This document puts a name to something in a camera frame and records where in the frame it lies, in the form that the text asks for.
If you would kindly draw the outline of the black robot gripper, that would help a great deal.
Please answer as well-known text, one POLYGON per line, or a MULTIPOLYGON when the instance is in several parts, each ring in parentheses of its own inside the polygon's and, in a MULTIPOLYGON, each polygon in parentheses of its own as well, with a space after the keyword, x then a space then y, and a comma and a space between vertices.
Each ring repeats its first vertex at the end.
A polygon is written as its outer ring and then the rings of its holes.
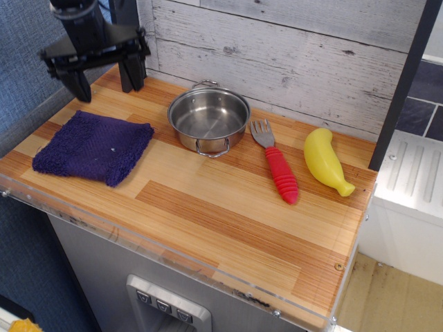
POLYGON ((150 54, 145 29, 109 23, 99 3, 51 3, 50 11, 60 20, 66 35, 39 51, 51 76, 81 102, 91 101, 91 87, 83 70, 119 62, 122 90, 144 87, 143 60, 150 54))

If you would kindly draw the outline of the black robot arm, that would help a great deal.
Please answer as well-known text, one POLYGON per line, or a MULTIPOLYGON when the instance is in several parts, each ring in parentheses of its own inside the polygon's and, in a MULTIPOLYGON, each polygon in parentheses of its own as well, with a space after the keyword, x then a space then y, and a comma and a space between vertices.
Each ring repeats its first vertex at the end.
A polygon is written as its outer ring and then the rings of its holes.
POLYGON ((128 83, 125 92, 139 91, 146 77, 145 58, 150 54, 145 29, 111 24, 98 1, 51 1, 53 16, 62 22, 67 36, 39 52, 51 77, 80 101, 91 101, 91 88, 84 72, 118 63, 128 83))

